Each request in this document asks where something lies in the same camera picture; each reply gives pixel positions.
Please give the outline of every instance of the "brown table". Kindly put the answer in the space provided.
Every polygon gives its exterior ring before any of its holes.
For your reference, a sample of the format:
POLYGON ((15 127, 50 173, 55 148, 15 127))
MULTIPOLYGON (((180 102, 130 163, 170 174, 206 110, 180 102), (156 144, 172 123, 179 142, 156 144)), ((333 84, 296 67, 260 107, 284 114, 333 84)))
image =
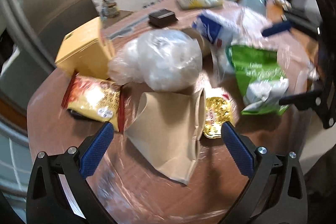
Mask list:
MULTIPOLYGON (((200 13, 199 10, 181 11, 175 0, 166 0, 130 15, 105 31, 113 33, 161 8, 176 13, 179 21, 172 28, 190 26, 200 13)), ((237 4, 226 1, 224 9, 217 8, 213 11, 226 13, 233 18, 238 8, 237 4)), ((119 51, 127 41, 149 29, 151 27, 147 22, 140 23, 134 27, 132 34, 114 40, 115 49, 119 51)), ((291 82, 291 77, 296 77, 300 72, 297 66, 290 67, 288 72, 290 71, 291 82)), ((209 56, 204 60, 204 70, 196 85, 183 93, 190 94, 202 87, 206 93, 210 93, 212 76, 212 59, 209 56)), ((27 119, 33 160, 39 151, 54 155, 64 153, 70 146, 78 146, 101 125, 98 122, 76 121, 61 109, 68 82, 69 78, 56 69, 30 100, 27 119)), ((255 145, 265 146, 272 152, 300 152, 310 122, 309 112, 298 112, 291 107, 281 117, 273 114, 239 117, 244 106, 235 78, 227 79, 220 88, 232 97, 238 132, 250 137, 255 145)), ((126 127, 132 123, 139 98, 144 91, 150 91, 146 84, 130 83, 124 86, 122 92, 125 96, 126 127)), ((70 204, 78 212, 67 183, 63 177, 61 180, 70 204)), ((116 133, 97 171, 87 181, 118 223, 215 224, 232 206, 247 178, 239 173, 221 139, 209 140, 202 137, 201 156, 186 186, 157 172, 126 137, 116 133)))

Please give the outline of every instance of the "label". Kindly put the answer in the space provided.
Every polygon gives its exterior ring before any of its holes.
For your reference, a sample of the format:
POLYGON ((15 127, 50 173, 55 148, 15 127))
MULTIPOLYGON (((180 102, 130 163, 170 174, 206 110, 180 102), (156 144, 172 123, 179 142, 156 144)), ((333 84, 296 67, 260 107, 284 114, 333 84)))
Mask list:
POLYGON ((113 117, 113 111, 107 108, 98 109, 97 114, 102 118, 112 118, 113 117))
POLYGON ((215 113, 213 109, 210 109, 209 111, 206 112, 205 120, 210 122, 210 125, 213 126, 215 124, 216 117, 217 113, 215 113))

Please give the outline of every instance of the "small black box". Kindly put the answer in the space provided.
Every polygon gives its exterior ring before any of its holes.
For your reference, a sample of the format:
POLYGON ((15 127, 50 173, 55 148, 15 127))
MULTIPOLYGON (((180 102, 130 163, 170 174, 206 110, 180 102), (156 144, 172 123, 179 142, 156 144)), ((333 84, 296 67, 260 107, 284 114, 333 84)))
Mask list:
POLYGON ((175 13, 166 9, 154 12, 149 15, 149 23, 158 28, 168 27, 178 19, 175 13))

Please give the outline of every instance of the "green plastic bag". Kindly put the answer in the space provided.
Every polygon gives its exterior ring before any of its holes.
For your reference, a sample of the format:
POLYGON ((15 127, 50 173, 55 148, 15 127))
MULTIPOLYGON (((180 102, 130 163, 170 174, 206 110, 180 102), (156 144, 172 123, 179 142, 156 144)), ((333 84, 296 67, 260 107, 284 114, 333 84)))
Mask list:
POLYGON ((226 48, 226 55, 236 71, 236 79, 246 108, 243 115, 276 112, 282 115, 288 106, 278 101, 289 86, 284 71, 277 63, 277 51, 234 45, 226 48))

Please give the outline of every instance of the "brown paper bag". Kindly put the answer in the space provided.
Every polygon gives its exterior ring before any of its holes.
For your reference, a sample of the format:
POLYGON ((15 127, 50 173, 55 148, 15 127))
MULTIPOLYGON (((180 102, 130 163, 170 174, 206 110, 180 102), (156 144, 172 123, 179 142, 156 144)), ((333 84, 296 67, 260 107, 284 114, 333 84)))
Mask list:
POLYGON ((187 184, 199 158, 204 123, 204 90, 192 96, 143 93, 125 135, 156 170, 187 184))

